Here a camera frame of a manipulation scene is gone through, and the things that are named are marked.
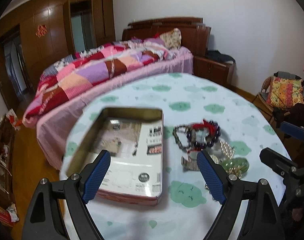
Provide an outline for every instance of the red string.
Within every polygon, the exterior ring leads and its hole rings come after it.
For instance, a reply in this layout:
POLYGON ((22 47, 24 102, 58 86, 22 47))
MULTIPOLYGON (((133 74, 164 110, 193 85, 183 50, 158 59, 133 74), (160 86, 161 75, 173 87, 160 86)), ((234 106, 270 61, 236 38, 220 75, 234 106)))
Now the red string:
POLYGON ((205 119, 203 119, 203 123, 196 123, 196 124, 192 125, 192 129, 195 129, 195 130, 200 130, 202 128, 209 129, 210 135, 214 136, 214 133, 215 133, 215 127, 214 127, 214 125, 210 124, 205 119))
POLYGON ((194 148, 193 150, 188 150, 188 155, 190 154, 190 152, 199 152, 201 151, 201 148, 194 148))

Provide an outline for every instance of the floral pillow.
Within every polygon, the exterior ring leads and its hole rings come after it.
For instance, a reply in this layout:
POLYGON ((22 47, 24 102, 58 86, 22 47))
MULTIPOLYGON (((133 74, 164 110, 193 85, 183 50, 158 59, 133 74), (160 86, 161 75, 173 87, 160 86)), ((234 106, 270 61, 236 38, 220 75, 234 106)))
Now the floral pillow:
POLYGON ((284 79, 272 76, 267 103, 272 107, 288 110, 297 103, 303 102, 302 79, 284 79))
POLYGON ((164 41, 167 49, 179 49, 181 47, 181 31, 175 28, 167 33, 162 33, 159 38, 164 41))

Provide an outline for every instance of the quilt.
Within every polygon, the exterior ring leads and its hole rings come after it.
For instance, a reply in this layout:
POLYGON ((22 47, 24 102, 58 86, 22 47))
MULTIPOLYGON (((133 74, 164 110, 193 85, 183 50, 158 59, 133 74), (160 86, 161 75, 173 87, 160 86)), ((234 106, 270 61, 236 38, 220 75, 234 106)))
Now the quilt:
POLYGON ((96 52, 88 53, 89 56, 55 68, 55 75, 53 72, 43 73, 35 98, 26 109, 23 119, 44 115, 113 77, 156 61, 171 60, 176 53, 150 41, 105 44, 97 48, 96 52))

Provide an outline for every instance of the open tin box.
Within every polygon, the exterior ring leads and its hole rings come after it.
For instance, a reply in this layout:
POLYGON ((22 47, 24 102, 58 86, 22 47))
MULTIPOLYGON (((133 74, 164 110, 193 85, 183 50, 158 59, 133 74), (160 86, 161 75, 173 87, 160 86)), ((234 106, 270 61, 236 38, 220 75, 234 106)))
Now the open tin box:
POLYGON ((97 194, 118 202, 156 205, 162 194, 162 110, 104 108, 76 150, 67 176, 80 173, 103 149, 111 153, 111 165, 97 194))

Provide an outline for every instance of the wooden headboard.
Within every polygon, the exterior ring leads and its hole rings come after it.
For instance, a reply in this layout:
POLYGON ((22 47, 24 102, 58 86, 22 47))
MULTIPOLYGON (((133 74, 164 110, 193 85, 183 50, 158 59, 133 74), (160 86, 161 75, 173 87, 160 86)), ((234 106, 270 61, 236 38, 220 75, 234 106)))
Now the wooden headboard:
POLYGON ((134 36, 140 39, 151 38, 156 33, 179 28, 182 35, 181 45, 188 48, 194 56, 203 57, 207 52, 211 27, 202 22, 203 18, 195 17, 168 17, 132 22, 128 24, 129 28, 124 29, 122 40, 130 40, 134 36))

